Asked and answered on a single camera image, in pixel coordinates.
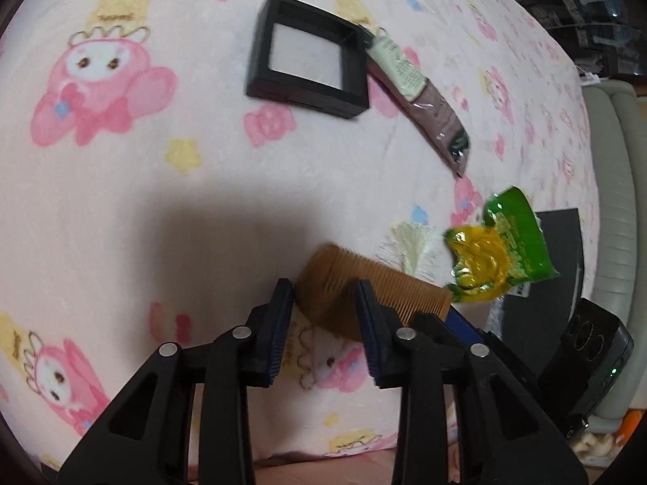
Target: wooden comb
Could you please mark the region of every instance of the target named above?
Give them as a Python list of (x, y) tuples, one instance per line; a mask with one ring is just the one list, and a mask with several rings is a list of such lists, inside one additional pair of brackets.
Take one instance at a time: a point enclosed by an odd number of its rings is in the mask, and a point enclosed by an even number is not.
[(324, 244), (311, 257), (294, 286), (303, 314), (319, 327), (361, 342), (355, 315), (355, 284), (371, 281), (380, 304), (393, 308), (404, 325), (413, 314), (434, 314), (445, 320), (452, 292), (425, 283), (335, 244)]

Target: black plastic box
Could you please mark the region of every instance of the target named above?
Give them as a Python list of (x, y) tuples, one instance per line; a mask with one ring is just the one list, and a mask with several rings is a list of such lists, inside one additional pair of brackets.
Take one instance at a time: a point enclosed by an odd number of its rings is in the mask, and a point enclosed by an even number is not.
[[(270, 69), (275, 23), (338, 44), (342, 50), (342, 89)], [(365, 39), (366, 32), (359, 25), (317, 7), (297, 0), (266, 0), (258, 15), (245, 92), (342, 118), (355, 117), (369, 107)]]

